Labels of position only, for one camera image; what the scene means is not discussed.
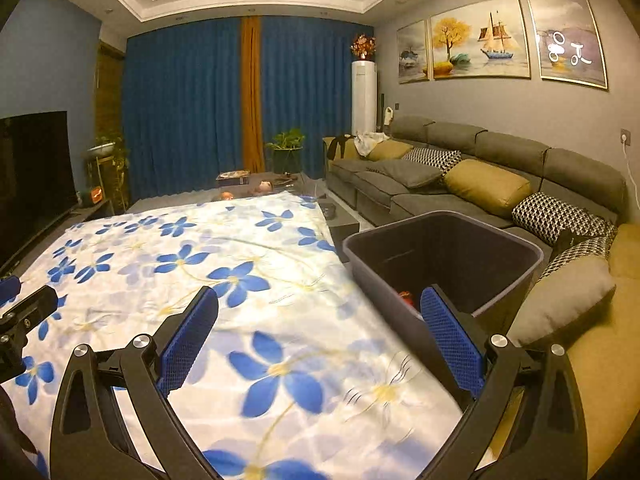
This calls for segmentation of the grey trash bin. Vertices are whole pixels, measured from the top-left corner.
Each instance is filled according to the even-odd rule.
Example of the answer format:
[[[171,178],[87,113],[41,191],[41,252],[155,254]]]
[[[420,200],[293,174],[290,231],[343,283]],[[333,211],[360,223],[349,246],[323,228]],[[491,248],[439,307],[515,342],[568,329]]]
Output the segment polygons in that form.
[[[420,315],[423,289],[437,285],[488,335],[505,334],[544,262],[535,244],[454,211],[432,211],[347,237],[352,275],[375,310],[460,408],[460,389]],[[413,294],[416,307],[399,296]]]

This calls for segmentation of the black television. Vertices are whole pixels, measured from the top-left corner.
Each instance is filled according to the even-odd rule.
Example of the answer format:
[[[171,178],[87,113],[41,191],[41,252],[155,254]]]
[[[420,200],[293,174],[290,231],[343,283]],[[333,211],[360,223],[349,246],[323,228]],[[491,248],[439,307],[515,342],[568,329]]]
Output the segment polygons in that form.
[[[77,204],[67,113],[1,121],[1,267]]]

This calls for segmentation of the dark tv cabinet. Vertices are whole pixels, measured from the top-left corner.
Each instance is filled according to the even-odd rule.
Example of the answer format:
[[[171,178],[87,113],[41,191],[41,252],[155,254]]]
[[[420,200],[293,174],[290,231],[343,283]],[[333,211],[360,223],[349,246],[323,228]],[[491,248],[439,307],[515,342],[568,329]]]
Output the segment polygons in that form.
[[[22,276],[49,246],[75,224],[111,217],[114,214],[114,205],[111,200],[102,200],[101,203],[89,208],[77,207],[70,210],[63,217],[55,220],[47,229],[41,231],[16,256],[4,264],[1,267],[1,277]]]

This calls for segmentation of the grey near pillow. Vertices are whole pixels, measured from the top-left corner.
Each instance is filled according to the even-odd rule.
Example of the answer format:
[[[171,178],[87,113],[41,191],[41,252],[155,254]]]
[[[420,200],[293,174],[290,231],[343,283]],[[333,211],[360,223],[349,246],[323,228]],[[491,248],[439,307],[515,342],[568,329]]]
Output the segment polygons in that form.
[[[506,336],[521,348],[570,348],[608,316],[615,291],[605,258],[580,257],[536,283]]]

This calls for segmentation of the plant on stand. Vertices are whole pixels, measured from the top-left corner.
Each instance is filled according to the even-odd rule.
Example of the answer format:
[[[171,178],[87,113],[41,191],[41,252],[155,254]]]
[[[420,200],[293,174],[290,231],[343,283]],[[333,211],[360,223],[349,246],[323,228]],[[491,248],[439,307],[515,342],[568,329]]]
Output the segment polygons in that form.
[[[115,214],[123,214],[131,203],[129,151],[120,132],[102,133],[85,154],[89,185],[102,188],[103,197],[112,202]]]

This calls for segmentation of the floral blue white tablecloth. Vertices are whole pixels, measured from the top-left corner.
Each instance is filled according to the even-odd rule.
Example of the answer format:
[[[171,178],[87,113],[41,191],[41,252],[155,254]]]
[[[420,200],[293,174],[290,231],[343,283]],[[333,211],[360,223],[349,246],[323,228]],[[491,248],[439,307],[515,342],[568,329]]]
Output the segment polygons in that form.
[[[321,210],[288,193],[78,223],[21,273],[58,295],[6,383],[30,461],[49,469],[55,398],[73,350],[153,333],[198,290],[218,316],[169,403],[227,479],[412,479],[458,404],[337,257]]]

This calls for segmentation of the black white patterned pillow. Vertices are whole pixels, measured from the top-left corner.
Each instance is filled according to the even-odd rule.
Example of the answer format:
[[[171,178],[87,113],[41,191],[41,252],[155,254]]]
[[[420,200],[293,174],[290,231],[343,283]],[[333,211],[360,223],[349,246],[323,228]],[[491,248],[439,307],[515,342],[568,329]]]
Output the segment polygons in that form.
[[[552,246],[565,230],[580,236],[611,237],[616,225],[584,208],[543,192],[524,198],[512,210],[513,222]]]

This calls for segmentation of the grey sectional sofa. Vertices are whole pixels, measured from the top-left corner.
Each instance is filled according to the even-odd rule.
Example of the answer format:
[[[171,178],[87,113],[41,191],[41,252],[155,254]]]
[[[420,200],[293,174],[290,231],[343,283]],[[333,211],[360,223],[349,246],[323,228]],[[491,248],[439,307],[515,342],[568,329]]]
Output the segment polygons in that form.
[[[471,125],[408,116],[360,155],[326,140],[326,183],[375,226],[436,210],[466,214],[529,240],[543,278],[590,256],[616,289],[570,326],[584,401],[588,471],[639,474],[639,229],[623,222],[626,183],[612,167],[564,148]]]

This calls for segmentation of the mustard yellow cushion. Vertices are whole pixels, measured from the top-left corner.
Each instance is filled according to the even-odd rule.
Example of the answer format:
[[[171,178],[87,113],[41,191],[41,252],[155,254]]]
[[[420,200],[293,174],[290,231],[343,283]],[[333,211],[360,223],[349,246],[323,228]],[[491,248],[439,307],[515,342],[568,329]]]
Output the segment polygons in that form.
[[[459,162],[444,182],[450,193],[501,218],[510,218],[513,208],[533,193],[526,178],[476,159]]]

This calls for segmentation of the blue curtain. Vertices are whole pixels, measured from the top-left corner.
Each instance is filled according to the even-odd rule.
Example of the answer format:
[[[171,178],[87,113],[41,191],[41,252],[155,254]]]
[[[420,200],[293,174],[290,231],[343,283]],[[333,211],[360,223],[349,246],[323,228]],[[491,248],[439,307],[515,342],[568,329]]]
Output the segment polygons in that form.
[[[129,38],[122,125],[134,198],[205,190],[224,171],[245,169],[241,127],[241,20],[217,18]],[[305,136],[300,160],[324,173],[323,140],[348,133],[352,52],[370,26],[296,16],[262,21],[262,140]]]

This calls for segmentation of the grey flat cushion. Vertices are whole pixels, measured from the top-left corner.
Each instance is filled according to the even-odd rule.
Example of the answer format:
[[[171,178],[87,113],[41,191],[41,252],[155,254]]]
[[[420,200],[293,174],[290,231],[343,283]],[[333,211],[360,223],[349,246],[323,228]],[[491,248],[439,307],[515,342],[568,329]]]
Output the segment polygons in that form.
[[[442,177],[442,172],[430,165],[405,159],[386,159],[371,162],[369,170],[389,177],[409,190],[426,188]]]

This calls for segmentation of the far patterned pillow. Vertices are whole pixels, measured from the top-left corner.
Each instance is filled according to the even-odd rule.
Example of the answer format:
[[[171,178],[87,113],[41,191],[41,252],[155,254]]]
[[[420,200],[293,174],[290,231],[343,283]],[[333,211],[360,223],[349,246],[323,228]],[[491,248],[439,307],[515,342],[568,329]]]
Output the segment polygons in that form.
[[[462,154],[460,151],[436,150],[436,148],[414,148],[402,156],[402,159],[436,168],[442,176],[444,176],[462,161]]]

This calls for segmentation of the orange curtain strip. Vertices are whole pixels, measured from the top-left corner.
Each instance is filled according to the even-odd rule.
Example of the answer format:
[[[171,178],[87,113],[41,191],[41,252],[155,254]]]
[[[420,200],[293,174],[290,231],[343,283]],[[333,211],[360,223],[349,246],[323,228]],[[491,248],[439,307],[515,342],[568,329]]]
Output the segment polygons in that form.
[[[262,140],[262,21],[259,16],[241,20],[241,127],[244,168],[264,172]]]

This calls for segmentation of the green potted plant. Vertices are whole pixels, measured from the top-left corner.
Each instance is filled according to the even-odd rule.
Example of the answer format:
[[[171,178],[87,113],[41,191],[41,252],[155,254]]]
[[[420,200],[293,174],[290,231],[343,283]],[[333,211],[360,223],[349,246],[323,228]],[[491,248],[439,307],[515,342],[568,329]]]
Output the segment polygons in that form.
[[[276,174],[298,174],[302,171],[302,154],[305,136],[299,128],[292,128],[276,134],[266,144],[270,151],[273,172]]]

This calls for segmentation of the far mustard cushion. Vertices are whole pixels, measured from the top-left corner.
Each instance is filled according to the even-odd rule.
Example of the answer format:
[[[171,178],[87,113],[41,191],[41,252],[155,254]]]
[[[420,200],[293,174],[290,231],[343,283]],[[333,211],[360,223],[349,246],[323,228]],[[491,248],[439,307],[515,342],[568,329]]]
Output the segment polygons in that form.
[[[401,159],[408,154],[414,146],[400,142],[394,139],[385,140],[375,145],[375,148],[370,151],[368,159],[372,162],[380,162],[381,160]]]

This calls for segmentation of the white cloth on sofa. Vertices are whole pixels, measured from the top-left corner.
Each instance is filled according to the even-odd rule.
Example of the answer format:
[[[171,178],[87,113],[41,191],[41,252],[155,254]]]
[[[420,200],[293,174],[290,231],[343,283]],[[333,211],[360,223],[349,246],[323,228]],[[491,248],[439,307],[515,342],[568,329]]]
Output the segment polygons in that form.
[[[354,145],[361,157],[368,157],[370,153],[390,137],[384,132],[363,131],[354,135]]]

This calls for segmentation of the right purple landscape painting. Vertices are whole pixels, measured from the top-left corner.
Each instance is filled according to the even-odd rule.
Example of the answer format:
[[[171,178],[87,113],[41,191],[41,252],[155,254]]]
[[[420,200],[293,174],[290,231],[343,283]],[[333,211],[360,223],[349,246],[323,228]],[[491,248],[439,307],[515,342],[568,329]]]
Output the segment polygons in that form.
[[[589,0],[527,0],[543,80],[608,90],[608,73]]]

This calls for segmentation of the white standing air conditioner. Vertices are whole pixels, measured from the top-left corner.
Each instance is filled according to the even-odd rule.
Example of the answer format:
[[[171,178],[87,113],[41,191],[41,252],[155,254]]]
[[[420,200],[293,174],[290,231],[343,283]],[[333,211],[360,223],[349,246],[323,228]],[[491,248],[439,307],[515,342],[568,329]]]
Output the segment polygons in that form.
[[[352,134],[376,130],[376,65],[352,62]]]

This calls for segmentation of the sailboat tree painting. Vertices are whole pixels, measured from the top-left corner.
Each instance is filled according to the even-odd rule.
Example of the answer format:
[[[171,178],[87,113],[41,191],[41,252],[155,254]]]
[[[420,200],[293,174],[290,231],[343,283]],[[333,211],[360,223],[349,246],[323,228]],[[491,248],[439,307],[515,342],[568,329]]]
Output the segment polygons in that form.
[[[520,0],[486,0],[428,20],[436,79],[530,77]]]

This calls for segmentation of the small left landscape painting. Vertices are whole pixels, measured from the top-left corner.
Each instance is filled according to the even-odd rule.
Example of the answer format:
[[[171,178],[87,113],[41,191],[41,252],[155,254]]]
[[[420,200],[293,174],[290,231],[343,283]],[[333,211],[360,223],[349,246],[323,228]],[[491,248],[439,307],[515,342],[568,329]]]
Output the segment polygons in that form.
[[[398,82],[412,82],[428,79],[426,24],[424,20],[398,29],[396,34],[398,52]]]

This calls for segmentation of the artificial flower arrangement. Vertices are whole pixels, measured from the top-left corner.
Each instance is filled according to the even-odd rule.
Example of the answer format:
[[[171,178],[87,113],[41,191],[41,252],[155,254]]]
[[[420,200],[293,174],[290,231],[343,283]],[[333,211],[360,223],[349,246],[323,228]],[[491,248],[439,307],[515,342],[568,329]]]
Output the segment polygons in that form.
[[[366,34],[358,35],[350,45],[350,52],[358,61],[373,61],[376,52],[376,40]]]

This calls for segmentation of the wall power socket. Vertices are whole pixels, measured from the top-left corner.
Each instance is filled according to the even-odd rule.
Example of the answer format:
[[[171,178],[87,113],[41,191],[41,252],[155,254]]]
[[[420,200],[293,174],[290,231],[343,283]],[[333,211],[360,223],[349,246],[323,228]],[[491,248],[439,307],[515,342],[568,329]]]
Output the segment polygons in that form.
[[[620,144],[622,144],[624,148],[630,145],[630,132],[628,130],[620,130]]]

